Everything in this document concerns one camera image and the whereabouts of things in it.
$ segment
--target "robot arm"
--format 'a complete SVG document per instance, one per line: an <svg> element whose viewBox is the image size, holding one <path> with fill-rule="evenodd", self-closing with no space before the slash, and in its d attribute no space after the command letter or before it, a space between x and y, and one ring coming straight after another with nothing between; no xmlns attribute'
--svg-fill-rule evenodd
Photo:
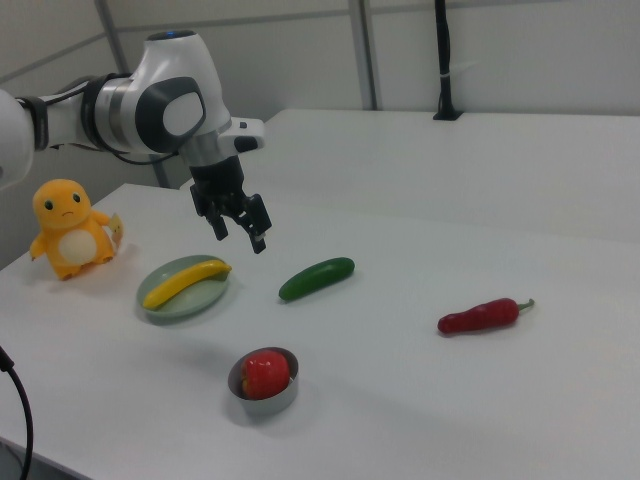
<svg viewBox="0 0 640 480"><path fill-rule="evenodd" d="M0 188L23 178L34 150L78 144L115 155L177 154L189 167L200 216L218 240L223 216L265 248L271 221L260 195L242 191L238 154L264 145L260 120L233 118L211 56L191 31L151 35L131 75L106 75L47 97L15 99L0 91Z"/></svg>

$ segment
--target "toy cucumber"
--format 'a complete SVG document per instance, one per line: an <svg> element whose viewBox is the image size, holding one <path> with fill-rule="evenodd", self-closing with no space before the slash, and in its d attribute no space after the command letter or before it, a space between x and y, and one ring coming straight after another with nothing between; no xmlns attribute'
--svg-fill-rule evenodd
<svg viewBox="0 0 640 480"><path fill-rule="evenodd" d="M142 306L154 310L194 283L220 273L229 273L230 271L231 266L221 260L206 260L196 263L172 275L151 290L147 296L144 297Z"/></svg>
<svg viewBox="0 0 640 480"><path fill-rule="evenodd" d="M325 260L291 277L280 287L278 295L285 301L296 300L344 280L353 273L355 267L353 260L346 257Z"/></svg>

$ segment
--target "red chili pepper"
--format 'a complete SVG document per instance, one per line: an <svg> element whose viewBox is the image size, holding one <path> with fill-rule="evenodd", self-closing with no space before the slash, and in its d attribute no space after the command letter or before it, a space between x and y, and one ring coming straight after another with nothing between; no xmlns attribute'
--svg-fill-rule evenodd
<svg viewBox="0 0 640 480"><path fill-rule="evenodd" d="M503 327L516 321L520 312L532 307L535 302L517 304L510 298L501 298L484 303L461 313L452 313L442 317L438 322L438 330L444 334L471 332L487 328Z"/></svg>

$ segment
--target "red apple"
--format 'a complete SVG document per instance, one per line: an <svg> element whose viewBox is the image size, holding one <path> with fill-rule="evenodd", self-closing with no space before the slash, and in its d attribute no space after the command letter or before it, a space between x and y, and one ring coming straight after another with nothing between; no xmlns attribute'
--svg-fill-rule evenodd
<svg viewBox="0 0 640 480"><path fill-rule="evenodd" d="M260 350L242 362L242 391L251 400L277 395L289 385L289 364L280 352Z"/></svg>

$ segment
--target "plate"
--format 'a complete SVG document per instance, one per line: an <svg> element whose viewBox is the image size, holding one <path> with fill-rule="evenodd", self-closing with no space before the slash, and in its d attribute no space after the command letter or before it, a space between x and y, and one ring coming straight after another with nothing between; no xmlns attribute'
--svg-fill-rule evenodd
<svg viewBox="0 0 640 480"><path fill-rule="evenodd" d="M160 308L151 310L144 308L142 302L147 294L176 273L206 260L222 260L211 255L191 255L165 263L145 278L136 293L136 300L140 308L148 315L160 318L175 318L190 315L205 309L214 303L224 293L229 285L229 277L224 280L206 278L185 288Z"/></svg>

